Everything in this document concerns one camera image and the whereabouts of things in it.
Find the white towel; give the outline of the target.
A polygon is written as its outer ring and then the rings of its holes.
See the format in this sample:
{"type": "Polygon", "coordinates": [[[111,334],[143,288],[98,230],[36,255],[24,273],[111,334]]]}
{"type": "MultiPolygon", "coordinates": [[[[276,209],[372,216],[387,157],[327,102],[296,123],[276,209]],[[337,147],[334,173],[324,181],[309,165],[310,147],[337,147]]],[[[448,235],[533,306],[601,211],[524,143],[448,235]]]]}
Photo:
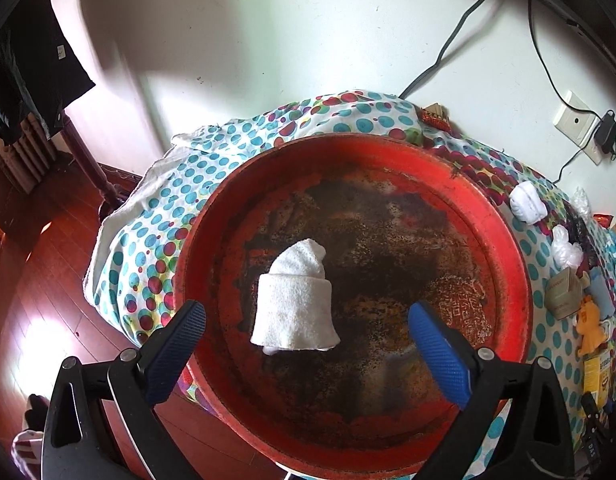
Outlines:
{"type": "Polygon", "coordinates": [[[332,284],[324,247],[300,240],[278,255],[257,284],[250,342],[267,356],[281,351],[329,351],[340,343],[332,318],[332,284]]]}

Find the small clear plastic bag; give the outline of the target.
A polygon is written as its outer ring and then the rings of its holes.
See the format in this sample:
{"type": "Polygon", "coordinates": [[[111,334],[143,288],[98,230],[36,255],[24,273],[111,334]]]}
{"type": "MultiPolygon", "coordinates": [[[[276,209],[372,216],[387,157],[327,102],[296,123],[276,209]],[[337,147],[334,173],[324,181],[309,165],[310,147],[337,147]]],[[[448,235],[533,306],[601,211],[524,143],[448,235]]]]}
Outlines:
{"type": "Polygon", "coordinates": [[[580,218],[587,219],[592,217],[588,195],[583,188],[576,188],[576,191],[570,196],[570,204],[580,218]]]}

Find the white rolled sock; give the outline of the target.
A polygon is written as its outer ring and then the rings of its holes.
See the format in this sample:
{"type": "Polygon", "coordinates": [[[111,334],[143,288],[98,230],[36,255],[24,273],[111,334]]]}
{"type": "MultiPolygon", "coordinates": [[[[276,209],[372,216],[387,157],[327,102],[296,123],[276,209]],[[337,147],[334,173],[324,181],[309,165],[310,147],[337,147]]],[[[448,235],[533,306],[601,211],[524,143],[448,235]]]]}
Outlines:
{"type": "Polygon", "coordinates": [[[529,181],[519,183],[510,193],[510,208],[512,214],[526,224],[533,224],[543,220],[548,215],[546,205],[529,181]]]}

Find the light blue cloth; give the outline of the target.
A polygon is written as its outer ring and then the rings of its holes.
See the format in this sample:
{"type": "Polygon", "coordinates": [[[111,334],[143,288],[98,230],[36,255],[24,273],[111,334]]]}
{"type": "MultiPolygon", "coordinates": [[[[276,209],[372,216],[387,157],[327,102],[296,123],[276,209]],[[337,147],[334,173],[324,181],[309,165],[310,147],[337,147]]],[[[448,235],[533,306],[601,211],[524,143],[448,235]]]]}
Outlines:
{"type": "Polygon", "coordinates": [[[589,273],[590,285],[588,291],[600,311],[600,319],[606,320],[615,313],[615,305],[606,286],[606,281],[600,266],[594,266],[589,273]]]}

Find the orange yellow medicine box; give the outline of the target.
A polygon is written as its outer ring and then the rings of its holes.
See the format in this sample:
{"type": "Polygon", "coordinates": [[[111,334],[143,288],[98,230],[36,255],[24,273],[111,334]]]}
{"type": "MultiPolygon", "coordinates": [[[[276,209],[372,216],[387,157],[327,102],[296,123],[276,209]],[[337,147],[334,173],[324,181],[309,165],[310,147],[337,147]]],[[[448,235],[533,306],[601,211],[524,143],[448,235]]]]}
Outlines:
{"type": "Polygon", "coordinates": [[[584,386],[582,391],[590,393],[598,408],[604,408],[608,402],[611,385],[611,351],[602,349],[590,354],[584,364],[584,386]]]}

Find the tan cardboard box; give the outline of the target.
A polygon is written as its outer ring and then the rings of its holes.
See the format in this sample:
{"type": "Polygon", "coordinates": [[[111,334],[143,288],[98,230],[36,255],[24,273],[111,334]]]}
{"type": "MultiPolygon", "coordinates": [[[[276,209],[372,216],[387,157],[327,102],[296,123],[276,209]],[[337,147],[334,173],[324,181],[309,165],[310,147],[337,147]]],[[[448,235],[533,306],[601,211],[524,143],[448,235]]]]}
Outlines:
{"type": "Polygon", "coordinates": [[[557,320],[575,314],[579,310],[581,299],[581,282],[576,271],[570,266],[552,276],[544,291],[544,304],[557,320]]]}

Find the black power adapter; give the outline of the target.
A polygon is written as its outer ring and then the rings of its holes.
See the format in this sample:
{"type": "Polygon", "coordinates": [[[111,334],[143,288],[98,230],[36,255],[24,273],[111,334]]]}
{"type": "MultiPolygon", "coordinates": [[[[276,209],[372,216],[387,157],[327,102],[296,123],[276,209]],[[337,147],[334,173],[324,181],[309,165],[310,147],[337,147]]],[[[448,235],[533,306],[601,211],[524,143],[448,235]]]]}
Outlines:
{"type": "Polygon", "coordinates": [[[594,132],[594,143],[604,156],[616,158],[616,117],[614,110],[608,110],[600,119],[594,132]]]}

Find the polka dot bed sheet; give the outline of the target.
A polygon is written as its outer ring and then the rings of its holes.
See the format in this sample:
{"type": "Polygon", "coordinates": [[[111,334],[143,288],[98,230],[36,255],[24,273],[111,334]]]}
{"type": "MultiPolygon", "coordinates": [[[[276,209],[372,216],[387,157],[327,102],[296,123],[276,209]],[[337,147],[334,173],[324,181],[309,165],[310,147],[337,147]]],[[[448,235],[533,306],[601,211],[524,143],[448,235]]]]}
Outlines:
{"type": "MultiPolygon", "coordinates": [[[[422,148],[463,171],[502,214],[521,249],[532,288],[532,331],[525,359],[545,356],[553,362],[570,431],[579,440],[584,430],[580,404],[584,362],[577,356],[580,340],[573,323],[557,320],[544,304],[548,281],[558,273],[550,229],[566,225],[564,202],[570,199],[517,159],[463,133],[425,125],[414,105],[387,94],[356,90],[318,96],[176,136],[171,150],[103,222],[84,278],[87,302],[116,330],[135,344],[143,344],[180,306],[174,300],[174,276],[181,249],[221,182],[272,148],[340,133],[385,136],[422,148]],[[510,193],[523,181],[532,182],[548,210],[547,217],[532,226],[518,220],[510,208],[510,193]]],[[[183,382],[190,399],[217,415],[189,365],[183,382]]]]}

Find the black plastic bag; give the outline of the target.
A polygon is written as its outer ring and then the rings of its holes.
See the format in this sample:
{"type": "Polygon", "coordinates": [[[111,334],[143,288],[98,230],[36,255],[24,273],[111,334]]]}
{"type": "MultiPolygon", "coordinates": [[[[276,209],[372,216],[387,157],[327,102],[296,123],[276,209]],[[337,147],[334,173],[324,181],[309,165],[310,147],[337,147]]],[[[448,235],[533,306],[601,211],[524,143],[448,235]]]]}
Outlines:
{"type": "Polygon", "coordinates": [[[570,236],[570,241],[573,244],[578,243],[584,253],[579,271],[590,271],[599,265],[599,258],[596,254],[592,237],[585,221],[578,216],[575,208],[567,200],[564,202],[564,207],[566,210],[566,229],[570,236]]]}

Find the orange rubber chick toy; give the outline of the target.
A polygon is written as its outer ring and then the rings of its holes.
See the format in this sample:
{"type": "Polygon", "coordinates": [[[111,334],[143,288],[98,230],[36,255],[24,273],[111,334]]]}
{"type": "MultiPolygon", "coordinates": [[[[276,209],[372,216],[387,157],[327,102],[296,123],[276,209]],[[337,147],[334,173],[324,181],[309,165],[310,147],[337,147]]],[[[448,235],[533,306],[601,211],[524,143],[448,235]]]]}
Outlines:
{"type": "Polygon", "coordinates": [[[588,356],[606,343],[606,335],[601,326],[601,313],[591,295],[581,299],[576,316],[576,332],[581,338],[577,349],[578,358],[588,356]]]}

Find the red snack wrapper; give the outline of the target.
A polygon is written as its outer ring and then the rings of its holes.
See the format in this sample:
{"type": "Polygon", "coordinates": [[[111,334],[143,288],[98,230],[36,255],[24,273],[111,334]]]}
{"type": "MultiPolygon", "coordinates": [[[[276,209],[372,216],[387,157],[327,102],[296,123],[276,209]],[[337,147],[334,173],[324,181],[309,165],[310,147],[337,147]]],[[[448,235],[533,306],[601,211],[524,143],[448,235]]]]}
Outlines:
{"type": "Polygon", "coordinates": [[[447,110],[439,103],[434,103],[426,107],[419,107],[418,117],[425,125],[445,132],[452,131],[452,125],[447,110]]]}

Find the white wall socket plate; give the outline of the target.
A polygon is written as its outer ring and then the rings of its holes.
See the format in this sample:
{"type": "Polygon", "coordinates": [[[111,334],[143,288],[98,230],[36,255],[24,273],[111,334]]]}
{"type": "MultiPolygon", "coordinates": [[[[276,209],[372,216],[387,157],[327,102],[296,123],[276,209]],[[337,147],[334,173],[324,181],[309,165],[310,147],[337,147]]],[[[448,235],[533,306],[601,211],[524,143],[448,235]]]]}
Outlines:
{"type": "Polygon", "coordinates": [[[575,144],[596,166],[600,166],[603,154],[594,143],[594,128],[600,119],[581,101],[572,90],[565,92],[565,104],[556,110],[552,124],[558,132],[575,144]]]}

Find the round red rusty tray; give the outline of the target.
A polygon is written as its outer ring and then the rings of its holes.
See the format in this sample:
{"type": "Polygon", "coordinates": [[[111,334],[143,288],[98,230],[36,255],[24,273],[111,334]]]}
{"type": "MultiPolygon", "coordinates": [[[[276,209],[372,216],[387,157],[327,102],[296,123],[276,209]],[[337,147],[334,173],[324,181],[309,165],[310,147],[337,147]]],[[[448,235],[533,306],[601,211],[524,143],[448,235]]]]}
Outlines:
{"type": "Polygon", "coordinates": [[[233,170],[183,243],[174,300],[205,308],[189,369],[218,417],[322,479],[412,474],[456,417],[410,338],[415,301],[508,361],[532,331],[521,249],[483,191],[422,148],[365,134],[287,142],[233,170]],[[340,343],[266,356],[250,340],[258,280],[305,238],[326,251],[340,343]]]}

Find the black hanging clothes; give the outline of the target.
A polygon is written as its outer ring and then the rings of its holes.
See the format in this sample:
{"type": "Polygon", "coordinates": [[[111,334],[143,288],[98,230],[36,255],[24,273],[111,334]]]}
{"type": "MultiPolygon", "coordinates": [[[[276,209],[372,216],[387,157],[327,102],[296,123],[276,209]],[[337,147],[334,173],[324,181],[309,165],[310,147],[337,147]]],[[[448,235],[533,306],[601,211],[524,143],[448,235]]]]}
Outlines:
{"type": "Polygon", "coordinates": [[[0,29],[0,139],[20,138],[29,113],[49,138],[62,111],[94,87],[64,36],[51,0],[20,0],[0,29]]]}

